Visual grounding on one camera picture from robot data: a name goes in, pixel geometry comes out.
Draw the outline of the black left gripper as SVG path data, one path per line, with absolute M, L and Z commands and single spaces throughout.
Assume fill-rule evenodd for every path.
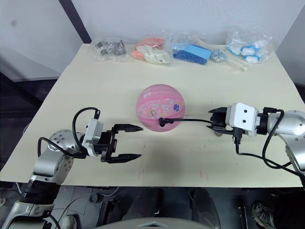
M 112 153 L 116 150 L 117 139 L 115 135 L 119 131 L 125 131 L 127 133 L 142 131 L 143 128 L 132 124 L 115 124 L 111 130 L 107 130 L 101 133 L 101 137 L 94 145 L 95 153 L 101 155 L 101 162 L 107 162 L 109 164 L 127 163 L 135 160 L 142 155 L 140 154 L 119 154 L 112 157 Z

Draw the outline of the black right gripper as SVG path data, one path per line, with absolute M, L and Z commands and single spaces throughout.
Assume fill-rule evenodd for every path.
M 221 127 L 207 126 L 209 129 L 213 130 L 217 134 L 232 135 L 234 133 L 234 128 L 232 128 L 231 130 L 226 129 L 226 127 L 228 126 L 228 124 L 226 123 L 227 107 L 215 108 L 215 109 L 208 111 L 208 113 L 221 114 Z

